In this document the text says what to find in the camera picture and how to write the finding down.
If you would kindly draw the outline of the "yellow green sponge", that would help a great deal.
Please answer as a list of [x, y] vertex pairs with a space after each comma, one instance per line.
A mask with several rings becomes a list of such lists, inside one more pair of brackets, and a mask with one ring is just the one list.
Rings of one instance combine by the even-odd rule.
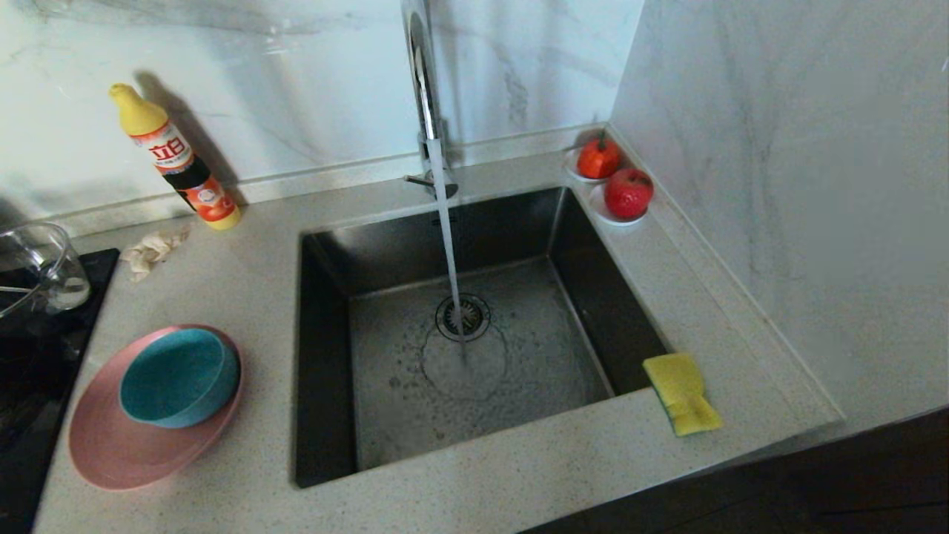
[[657, 393], [675, 436], [714, 432], [723, 421], [706, 398], [697, 362], [687, 352], [648, 358], [643, 368]]

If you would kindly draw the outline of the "orange dish soap bottle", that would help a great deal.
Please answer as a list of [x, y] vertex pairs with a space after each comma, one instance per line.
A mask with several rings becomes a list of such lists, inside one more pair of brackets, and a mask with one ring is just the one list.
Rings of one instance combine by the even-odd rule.
[[145, 100], [126, 84], [111, 85], [108, 95], [118, 109], [122, 131], [145, 150], [156, 171], [204, 223], [220, 231], [240, 223], [242, 215], [234, 198], [162, 106]]

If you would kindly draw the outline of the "stainless steel sink basin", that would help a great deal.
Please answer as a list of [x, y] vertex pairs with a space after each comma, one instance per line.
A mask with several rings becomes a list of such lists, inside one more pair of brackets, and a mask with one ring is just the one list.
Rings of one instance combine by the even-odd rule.
[[460, 293], [491, 310], [460, 343], [440, 216], [300, 243], [294, 483], [300, 489], [647, 388], [667, 346], [572, 190], [450, 208]]

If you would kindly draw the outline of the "running water stream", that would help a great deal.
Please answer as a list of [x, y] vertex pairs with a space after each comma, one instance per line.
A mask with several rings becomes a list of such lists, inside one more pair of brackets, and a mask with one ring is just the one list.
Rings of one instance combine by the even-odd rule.
[[457, 331], [458, 343], [460, 343], [460, 362], [465, 366], [468, 364], [468, 355], [461, 318], [460, 285], [458, 285], [457, 269], [455, 269], [453, 233], [448, 206], [449, 197], [447, 195], [446, 172], [443, 166], [444, 159], [439, 139], [427, 139], [425, 145], [429, 153], [431, 178], [433, 178], [434, 189], [436, 189], [438, 219], [440, 219], [442, 243], [446, 253], [449, 283], [453, 298], [453, 321], [455, 331]]

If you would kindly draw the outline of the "round metal drain strainer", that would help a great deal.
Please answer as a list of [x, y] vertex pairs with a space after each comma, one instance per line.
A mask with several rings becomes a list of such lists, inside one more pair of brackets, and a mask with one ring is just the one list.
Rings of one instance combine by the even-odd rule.
[[436, 311], [437, 330], [454, 342], [469, 342], [487, 332], [491, 310], [486, 301], [470, 293], [460, 293], [460, 311], [455, 311], [453, 297], [447, 297]]

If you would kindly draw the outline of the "red tomato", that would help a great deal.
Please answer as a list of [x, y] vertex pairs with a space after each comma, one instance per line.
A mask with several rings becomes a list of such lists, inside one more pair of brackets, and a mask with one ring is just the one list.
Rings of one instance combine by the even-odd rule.
[[600, 135], [587, 142], [578, 156], [577, 172], [587, 179], [606, 179], [621, 166], [621, 149], [616, 142]]

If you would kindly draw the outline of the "red apple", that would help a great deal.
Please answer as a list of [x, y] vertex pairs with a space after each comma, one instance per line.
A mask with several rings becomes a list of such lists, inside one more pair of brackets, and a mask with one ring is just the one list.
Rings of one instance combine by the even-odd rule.
[[644, 216], [653, 195], [653, 180], [635, 167], [617, 170], [604, 185], [604, 205], [608, 213], [624, 222]]

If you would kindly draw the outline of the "chrome faucet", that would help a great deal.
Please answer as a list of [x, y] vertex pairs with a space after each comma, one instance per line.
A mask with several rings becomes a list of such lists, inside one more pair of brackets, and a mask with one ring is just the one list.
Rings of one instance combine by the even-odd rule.
[[427, 0], [400, 0], [403, 32], [414, 101], [418, 117], [418, 152], [423, 172], [408, 178], [408, 182], [427, 187], [431, 195], [437, 196], [436, 183], [431, 172], [431, 148], [442, 149], [442, 134], [445, 130], [440, 112], [437, 91], [436, 62], [431, 41], [429, 7]]

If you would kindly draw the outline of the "teal bowl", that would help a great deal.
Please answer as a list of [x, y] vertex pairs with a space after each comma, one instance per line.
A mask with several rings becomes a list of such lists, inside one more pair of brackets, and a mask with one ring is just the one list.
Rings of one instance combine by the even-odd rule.
[[186, 328], [149, 343], [119, 386], [119, 405], [133, 421], [184, 429], [213, 417], [237, 392], [241, 364], [216, 332]]

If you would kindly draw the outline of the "crumpled paper scrap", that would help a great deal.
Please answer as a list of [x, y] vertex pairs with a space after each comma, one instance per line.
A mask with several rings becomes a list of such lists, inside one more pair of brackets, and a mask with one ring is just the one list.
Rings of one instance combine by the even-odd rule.
[[119, 259], [128, 264], [130, 280], [140, 283], [152, 273], [156, 264], [167, 260], [190, 236], [192, 226], [183, 225], [167, 231], [146, 234], [138, 243], [122, 251]]

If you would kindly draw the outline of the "pink plate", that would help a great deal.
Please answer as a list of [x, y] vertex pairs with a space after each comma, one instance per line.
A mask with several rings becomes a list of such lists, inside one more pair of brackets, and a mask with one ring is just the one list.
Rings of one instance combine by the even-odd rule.
[[202, 324], [168, 326], [119, 349], [94, 375], [76, 402], [69, 423], [69, 456], [78, 474], [92, 486], [121, 492], [141, 489], [165, 479], [210, 449], [230, 426], [239, 409], [245, 379], [209, 419], [190, 428], [163, 429], [135, 422], [121, 408], [122, 376], [133, 359], [152, 342], [173, 332], [213, 332], [230, 349], [237, 345], [223, 331]]

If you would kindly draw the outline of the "clear glass bowl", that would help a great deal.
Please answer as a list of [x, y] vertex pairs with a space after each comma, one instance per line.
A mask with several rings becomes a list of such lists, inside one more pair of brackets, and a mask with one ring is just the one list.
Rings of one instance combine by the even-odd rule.
[[0, 323], [70, 311], [90, 294], [66, 230], [34, 222], [0, 231]]

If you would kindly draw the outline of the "black cooktop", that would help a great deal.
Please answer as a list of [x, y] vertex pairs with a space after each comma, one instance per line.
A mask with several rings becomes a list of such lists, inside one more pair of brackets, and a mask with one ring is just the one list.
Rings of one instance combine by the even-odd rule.
[[119, 260], [82, 254], [82, 306], [0, 335], [0, 534], [31, 534], [65, 410]]

